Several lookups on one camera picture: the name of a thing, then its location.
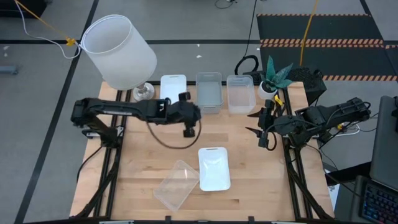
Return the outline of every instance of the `wooden table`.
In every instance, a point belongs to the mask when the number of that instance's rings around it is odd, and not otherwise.
[[[159,96],[159,86],[155,88]],[[164,148],[150,135],[144,122],[136,118],[127,119],[112,219],[164,220],[166,215],[171,215],[173,220],[243,221],[248,220],[248,216],[254,216],[257,221],[294,220],[281,138],[278,136],[277,148],[272,152],[258,147],[256,136],[244,128],[256,128],[257,119],[229,114],[226,87],[223,88],[224,105],[220,113],[203,116],[202,134],[198,142],[189,149]],[[188,86],[188,89],[195,101],[195,86]],[[293,111],[308,106],[302,83],[292,84],[289,87],[289,96]],[[115,97],[116,90],[104,82],[99,98],[114,100]],[[263,104],[264,100],[257,98],[257,105],[252,112],[258,111]],[[111,116],[100,118],[110,124]],[[169,145],[185,146],[193,140],[183,138],[182,124],[152,127],[156,135]],[[99,143],[99,139],[88,140],[85,158],[98,148]],[[317,147],[315,141],[309,144]],[[154,197],[153,190],[159,186],[177,160],[185,161],[198,171],[198,150],[215,146],[228,150],[231,175],[229,190],[203,192],[197,185],[177,212],[171,212]],[[82,170],[71,215],[77,214],[98,188],[103,157],[104,150],[92,158]],[[319,153],[309,147],[305,148],[302,150],[302,160],[309,191],[325,211],[334,216]],[[302,194],[299,190],[297,192],[301,216],[304,217]],[[107,198],[106,192],[101,214],[104,214]]]

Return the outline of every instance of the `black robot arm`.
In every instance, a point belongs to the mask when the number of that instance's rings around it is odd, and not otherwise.
[[[260,138],[259,146],[268,148],[268,132],[287,135],[294,147],[304,146],[312,136],[319,135],[321,142],[326,142],[330,137],[328,130],[344,122],[360,122],[369,119],[371,111],[370,104],[359,98],[353,98],[346,103],[335,106],[310,106],[295,112],[295,116],[280,116],[276,118],[271,114],[274,104],[266,100],[268,110],[262,109],[259,115],[258,126],[262,129],[256,130]]]
[[[196,122],[201,119],[200,109],[191,102],[189,93],[181,93],[180,101],[170,104],[168,98],[161,100],[142,100],[137,103],[100,100],[97,98],[84,98],[78,100],[73,107],[71,121],[75,126],[89,127],[99,134],[104,147],[117,147],[118,130],[109,128],[97,115],[110,114],[133,116],[141,121],[155,124],[184,123],[184,137],[195,136]]]

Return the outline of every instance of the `potted plant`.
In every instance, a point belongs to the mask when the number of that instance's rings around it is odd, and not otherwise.
[[[293,81],[286,79],[287,75],[292,69],[292,63],[278,73],[275,72],[274,61],[271,56],[268,57],[267,73],[261,74],[261,83],[257,94],[263,100],[273,100],[276,91],[280,88],[288,87]]]

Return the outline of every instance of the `clear plastic container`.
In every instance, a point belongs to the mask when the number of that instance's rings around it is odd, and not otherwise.
[[[248,114],[256,105],[253,78],[250,75],[230,75],[226,79],[228,109],[231,114]]]
[[[223,105],[223,87],[218,72],[197,73],[197,105],[202,114],[217,114]]]
[[[199,173],[179,160],[159,188],[154,190],[154,195],[168,209],[176,212],[198,182]]]

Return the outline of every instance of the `white lampshade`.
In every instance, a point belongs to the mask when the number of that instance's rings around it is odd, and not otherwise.
[[[124,16],[109,15],[94,22],[84,33],[81,47],[117,90],[142,86],[156,68],[154,51]]]

